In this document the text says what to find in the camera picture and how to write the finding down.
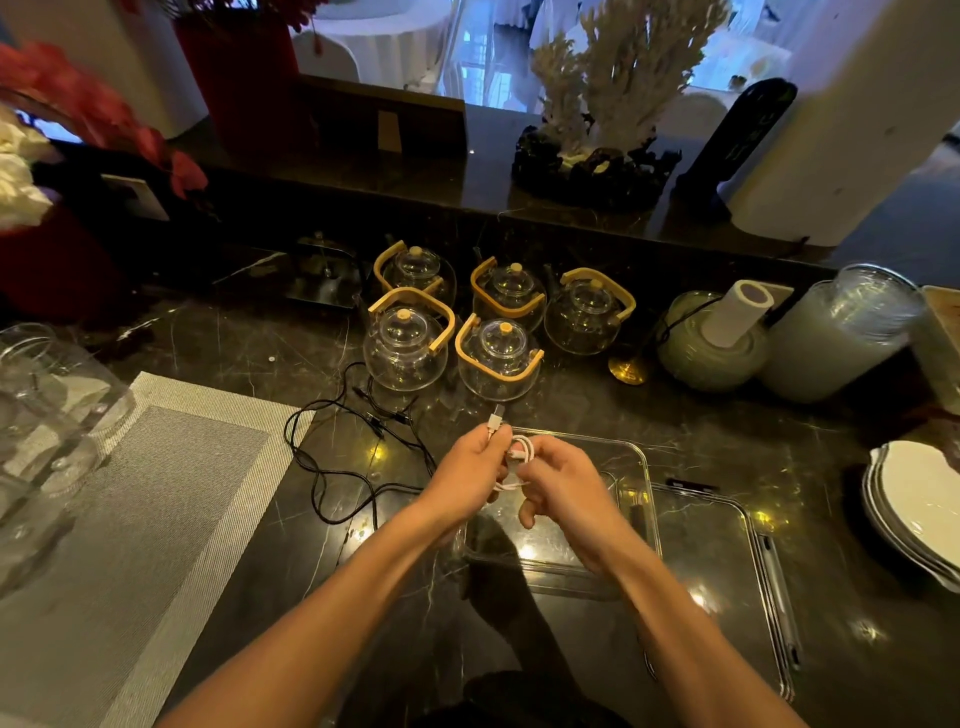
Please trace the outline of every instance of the teapot lid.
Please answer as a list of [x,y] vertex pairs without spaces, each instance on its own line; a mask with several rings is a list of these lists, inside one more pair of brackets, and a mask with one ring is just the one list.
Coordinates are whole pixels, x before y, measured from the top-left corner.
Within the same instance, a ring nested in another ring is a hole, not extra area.
[[480,327],[478,338],[484,354],[504,365],[514,362],[527,353],[527,332],[513,321],[506,319],[488,321]]
[[502,268],[493,269],[489,287],[501,297],[520,300],[536,293],[537,281],[523,270],[522,265],[511,263]]
[[380,337],[385,345],[394,349],[426,346],[433,338],[431,321],[415,308],[394,306],[380,318]]
[[410,279],[432,279],[440,273],[440,256],[431,250],[413,246],[394,258],[398,271]]
[[574,280],[567,286],[574,307],[584,313],[600,315],[613,310],[616,299],[597,279]]

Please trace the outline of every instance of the black rock base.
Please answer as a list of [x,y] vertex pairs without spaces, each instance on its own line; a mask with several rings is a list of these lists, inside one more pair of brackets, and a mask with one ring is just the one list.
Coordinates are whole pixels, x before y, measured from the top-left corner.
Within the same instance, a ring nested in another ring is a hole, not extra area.
[[653,141],[626,155],[616,149],[597,149],[564,168],[560,145],[537,127],[527,127],[516,141],[514,180],[538,197],[565,205],[614,212],[649,209],[682,158],[680,152],[664,152],[658,158],[647,151]]

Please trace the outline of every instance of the hand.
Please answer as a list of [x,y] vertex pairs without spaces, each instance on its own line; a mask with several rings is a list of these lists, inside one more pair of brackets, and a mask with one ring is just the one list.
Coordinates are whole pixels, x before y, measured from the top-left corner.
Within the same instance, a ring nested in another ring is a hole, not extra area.
[[501,425],[488,442],[486,425],[478,425],[454,443],[417,503],[431,509],[444,530],[465,522],[493,492],[493,483],[507,474],[503,463],[514,433]]
[[585,452],[549,435],[532,440],[536,457],[517,469],[528,481],[518,514],[524,528],[533,528],[536,516],[552,519],[584,566],[597,573],[610,570],[616,547],[643,544]]

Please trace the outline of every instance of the white pillar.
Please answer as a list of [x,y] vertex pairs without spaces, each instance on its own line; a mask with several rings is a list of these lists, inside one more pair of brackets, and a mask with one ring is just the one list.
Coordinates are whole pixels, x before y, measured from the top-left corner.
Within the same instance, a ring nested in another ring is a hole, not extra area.
[[206,104],[154,0],[140,14],[114,0],[0,0],[0,18],[14,40],[42,40],[119,92],[137,119],[165,137],[185,132],[207,115]]
[[960,2],[826,0],[800,95],[722,190],[756,235],[838,245],[960,119]]

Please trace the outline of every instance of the glass teapot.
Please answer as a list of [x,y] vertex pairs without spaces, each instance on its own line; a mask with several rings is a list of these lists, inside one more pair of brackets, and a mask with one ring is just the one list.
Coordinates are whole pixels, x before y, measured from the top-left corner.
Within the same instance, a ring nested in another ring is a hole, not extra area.
[[453,267],[427,248],[400,240],[376,257],[373,274],[387,293],[394,288],[418,288],[441,303],[453,305],[457,276]]
[[626,288],[592,268],[567,271],[560,283],[563,289],[546,309],[546,335],[565,352],[603,351],[636,309],[636,299]]
[[418,288],[401,287],[384,294],[369,312],[363,358],[374,381],[395,392],[415,392],[440,378],[456,328],[449,306]]
[[543,351],[516,321],[470,314],[454,344],[460,378],[484,400],[515,400],[537,381]]
[[546,289],[543,283],[519,263],[497,267],[490,257],[470,275],[473,289],[473,313],[483,320],[510,319],[527,331],[543,321]]

